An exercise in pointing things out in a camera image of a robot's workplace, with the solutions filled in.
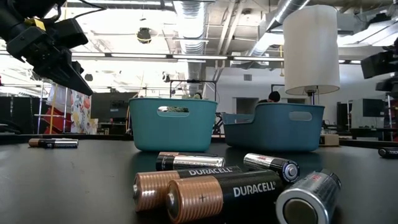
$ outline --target white lampshade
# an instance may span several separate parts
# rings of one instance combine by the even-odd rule
[[[330,6],[310,6],[284,21],[285,89],[290,95],[308,90],[340,89],[337,17]]]

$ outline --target table surface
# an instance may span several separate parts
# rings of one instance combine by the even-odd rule
[[[240,167],[248,153],[223,143],[211,144],[209,152],[224,156],[227,166]],[[398,223],[398,160],[357,147],[274,156],[298,162],[302,177],[322,167],[339,176],[342,190],[332,223]],[[168,223],[163,210],[134,211],[134,176],[153,171],[156,157],[131,141],[82,140],[78,149],[54,150],[0,146],[0,223]]]

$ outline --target teal plastic basket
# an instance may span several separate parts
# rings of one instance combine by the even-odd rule
[[[217,103],[209,100],[133,98],[129,101],[134,144],[142,151],[204,152],[211,143]],[[188,113],[161,112],[161,106]]]
[[[324,106],[260,103],[253,115],[223,114],[226,143],[258,151],[314,151]]]

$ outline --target black monitor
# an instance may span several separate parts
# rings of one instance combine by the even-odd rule
[[[384,117],[384,101],[376,99],[363,99],[364,117]]]
[[[91,97],[91,118],[126,118],[129,99],[136,95],[137,93],[94,93]]]

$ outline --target aa battery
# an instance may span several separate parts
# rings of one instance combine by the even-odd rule
[[[30,139],[30,147],[42,147],[45,149],[77,148],[79,141],[76,139]]]
[[[170,219],[183,223],[273,204],[283,188],[282,180],[271,170],[171,180],[166,206]]]
[[[222,157],[202,156],[158,156],[156,170],[180,170],[204,167],[224,167],[225,159]]]
[[[398,158],[398,148],[381,148],[379,155],[383,158]]]
[[[160,152],[159,156],[205,156],[205,157],[218,157],[217,154],[200,153],[200,152]]]
[[[224,174],[240,172],[242,170],[239,167],[232,166],[137,173],[133,185],[133,198],[136,204],[136,211],[149,210],[164,205],[167,185],[170,180],[202,175],[222,176]]]
[[[273,170],[280,176],[285,184],[294,183],[300,177],[299,165],[287,159],[249,153],[245,155],[243,163],[251,170]]]
[[[340,189],[337,175],[326,169],[309,174],[278,197],[280,224],[330,223]]]

